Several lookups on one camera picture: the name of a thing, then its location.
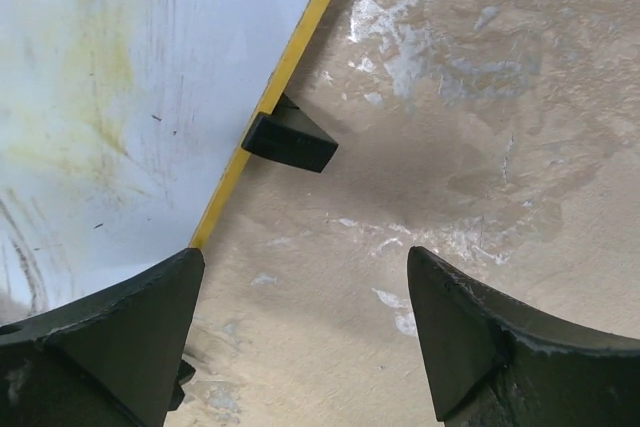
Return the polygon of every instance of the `concrete floor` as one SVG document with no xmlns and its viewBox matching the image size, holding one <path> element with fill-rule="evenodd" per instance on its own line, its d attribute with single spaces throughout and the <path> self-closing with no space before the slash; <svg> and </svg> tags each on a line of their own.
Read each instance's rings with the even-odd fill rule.
<svg viewBox="0 0 640 427">
<path fill-rule="evenodd" d="M 288 93 L 340 149 L 250 162 L 167 425 L 437 425 L 411 245 L 640 337 L 639 46 L 640 0 L 334 0 Z"/>
</svg>

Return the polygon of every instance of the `white panel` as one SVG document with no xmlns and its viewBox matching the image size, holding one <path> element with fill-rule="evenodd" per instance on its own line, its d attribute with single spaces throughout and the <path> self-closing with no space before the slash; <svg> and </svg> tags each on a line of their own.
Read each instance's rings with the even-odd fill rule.
<svg viewBox="0 0 640 427">
<path fill-rule="evenodd" d="M 0 293 L 186 247 L 308 1 L 0 0 Z"/>
</svg>

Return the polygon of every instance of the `white paint stain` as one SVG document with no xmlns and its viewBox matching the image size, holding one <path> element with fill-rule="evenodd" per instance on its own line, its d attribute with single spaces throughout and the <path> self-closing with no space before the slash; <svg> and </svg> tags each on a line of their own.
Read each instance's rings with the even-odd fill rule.
<svg viewBox="0 0 640 427">
<path fill-rule="evenodd" d="M 373 60 L 371 60 L 369 57 L 367 57 L 366 55 L 364 57 L 362 57 L 362 59 L 360 60 L 360 63 L 358 65 L 355 66 L 356 70 L 359 70 L 360 72 L 367 72 L 367 73 L 372 73 L 374 70 L 376 70 L 376 64 L 373 63 Z"/>
<path fill-rule="evenodd" d="M 269 274 L 265 274 L 260 273 L 256 276 L 255 279 L 253 279 L 251 281 L 251 285 L 256 286 L 256 285 L 275 285 L 278 283 L 278 278 L 277 277 L 273 277 Z"/>
<path fill-rule="evenodd" d="M 387 247 L 388 245 L 391 244 L 396 244 L 399 245 L 400 247 L 402 247 L 404 244 L 402 243 L 402 241 L 400 239 L 398 239 L 397 237 L 391 237 L 387 240 L 385 240 L 384 242 L 382 242 L 380 245 L 378 245 L 378 247 L 376 247 L 373 252 L 371 252 L 371 255 L 378 255 L 380 254 L 385 247 Z"/>
<path fill-rule="evenodd" d="M 20 400 L 20 390 L 24 387 L 27 378 L 29 377 L 29 371 L 31 370 L 31 363 L 29 361 L 19 369 L 11 370 L 7 373 L 5 380 L 9 382 L 9 389 L 7 390 L 7 396 L 9 397 L 9 403 L 16 405 Z"/>
<path fill-rule="evenodd" d="M 240 341 L 237 339 L 238 335 L 238 326 L 239 322 L 237 320 L 232 320 L 228 322 L 223 328 L 222 331 L 227 334 L 229 337 L 233 337 L 234 340 L 239 343 Z"/>
<path fill-rule="evenodd" d="M 338 219 L 338 223 L 344 225 L 345 227 L 357 227 L 358 223 L 355 220 L 351 219 Z"/>
<path fill-rule="evenodd" d="M 291 242 L 290 237 L 278 237 L 277 239 L 267 241 L 266 244 L 269 246 L 274 246 L 274 245 L 288 244 L 290 242 Z"/>
<path fill-rule="evenodd" d="M 333 84 L 333 81 L 335 80 L 333 77 L 331 77 L 331 74 L 329 74 L 329 72 L 326 70 L 322 71 L 322 73 L 320 74 L 320 78 L 325 82 L 327 82 L 328 84 Z"/>
<path fill-rule="evenodd" d="M 241 412 L 240 406 L 234 399 L 229 385 L 226 382 L 215 382 L 214 388 L 209 392 L 208 404 L 214 409 L 239 414 Z"/>
<path fill-rule="evenodd" d="M 371 289 L 376 293 L 380 301 L 387 307 L 397 309 L 394 312 L 396 329 L 404 335 L 418 337 L 416 318 L 411 309 L 411 302 L 408 299 L 401 299 L 395 294 L 384 290 Z"/>
<path fill-rule="evenodd" d="M 480 17 L 476 21 L 476 25 L 473 26 L 473 30 L 475 30 L 476 32 L 482 30 L 487 26 L 489 22 L 495 19 L 499 13 L 500 9 L 498 9 L 498 7 L 485 7 L 484 9 L 482 9 L 482 12 L 480 12 Z"/>
<path fill-rule="evenodd" d="M 428 26 L 414 28 L 407 24 L 410 9 L 424 0 L 397 0 L 391 7 L 382 7 L 376 0 L 356 0 L 351 10 L 351 42 L 381 37 L 380 52 L 395 45 L 398 55 L 385 61 L 384 68 L 393 81 L 396 96 L 410 98 L 413 84 L 425 70 L 424 59 L 416 52 L 432 43 Z"/>
<path fill-rule="evenodd" d="M 410 309 L 411 308 L 411 302 L 409 302 L 409 299 L 401 299 L 397 295 L 392 294 L 391 292 L 385 292 L 384 290 L 378 290 L 373 288 L 371 290 L 376 293 L 376 295 L 378 296 L 378 298 L 383 304 L 385 304 L 388 307 L 391 307 L 392 309 Z"/>
<path fill-rule="evenodd" d="M 390 224 L 389 228 L 394 232 L 402 232 L 403 234 L 413 235 L 409 229 L 407 229 L 404 225 L 400 224 Z"/>
<path fill-rule="evenodd" d="M 367 92 L 364 94 L 364 98 L 367 99 L 371 105 L 375 105 L 376 107 L 380 107 L 382 105 L 382 95 L 380 92 Z"/>
<path fill-rule="evenodd" d="M 418 338 L 418 327 L 416 326 L 416 317 L 413 312 L 402 314 L 396 312 L 396 328 L 404 335 Z"/>
</svg>

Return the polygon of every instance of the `black curved piece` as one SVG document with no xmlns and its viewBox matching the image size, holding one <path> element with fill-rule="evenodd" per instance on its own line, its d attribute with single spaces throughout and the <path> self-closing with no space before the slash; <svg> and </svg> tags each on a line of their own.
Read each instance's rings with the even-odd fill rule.
<svg viewBox="0 0 640 427">
<path fill-rule="evenodd" d="M 203 272 L 201 252 L 186 249 L 124 282 L 1 327 L 0 425 L 163 425 L 193 375 L 181 358 Z"/>
<path fill-rule="evenodd" d="M 447 427 L 640 426 L 640 340 L 541 312 L 422 247 L 409 252 L 408 277 Z"/>
</svg>

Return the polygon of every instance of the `yellow edge strip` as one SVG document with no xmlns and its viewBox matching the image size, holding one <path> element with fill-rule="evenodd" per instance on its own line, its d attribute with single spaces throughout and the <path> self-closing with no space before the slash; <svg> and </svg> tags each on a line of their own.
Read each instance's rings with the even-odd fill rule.
<svg viewBox="0 0 640 427">
<path fill-rule="evenodd" d="M 327 9 L 329 1 L 330 0 L 309 1 L 300 22 L 298 22 L 291 39 L 289 39 L 289 43 L 287 44 L 284 54 L 282 54 L 282 57 L 278 62 L 278 66 L 271 76 L 271 81 L 267 85 L 267 88 L 258 102 L 258 106 L 251 117 L 251 121 L 247 124 L 247 129 L 242 135 L 243 139 L 247 135 L 251 122 L 258 112 L 271 113 L 275 108 L 276 103 L 280 99 L 280 95 L 284 92 L 284 88 L 287 86 L 296 65 L 302 57 L 304 49 L 311 40 L 311 36 L 318 26 L 322 14 L 324 14 L 324 11 Z M 222 213 L 222 208 L 227 203 L 227 200 L 229 200 L 231 192 L 233 191 L 233 188 L 240 178 L 242 170 L 249 160 L 249 155 L 250 154 L 240 146 L 236 148 L 236 151 L 234 152 L 233 157 L 231 157 L 231 161 L 227 165 L 224 175 L 218 184 L 218 188 L 214 192 L 213 197 L 211 197 L 209 205 L 207 205 L 207 209 L 198 224 L 198 228 L 193 234 L 190 244 L 191 247 L 201 249 L 211 235 L 211 232 L 213 232 L 213 228 Z"/>
</svg>

